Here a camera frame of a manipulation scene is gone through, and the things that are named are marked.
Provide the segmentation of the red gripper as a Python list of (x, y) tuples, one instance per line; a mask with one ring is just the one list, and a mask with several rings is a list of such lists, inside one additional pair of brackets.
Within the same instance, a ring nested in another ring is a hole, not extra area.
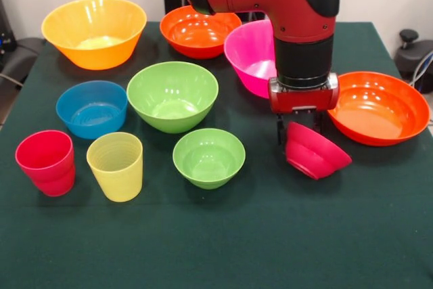
[[(322, 133), (324, 110), (336, 107), (340, 88), (338, 75), (331, 72), (326, 82), (312, 89), (290, 89), (276, 77), (269, 79), (268, 94), (271, 110), (274, 113), (292, 113), (299, 110), (316, 110), (313, 117), (313, 130)], [(284, 146), (287, 142), (287, 127), (282, 114), (277, 117), (277, 142)]]

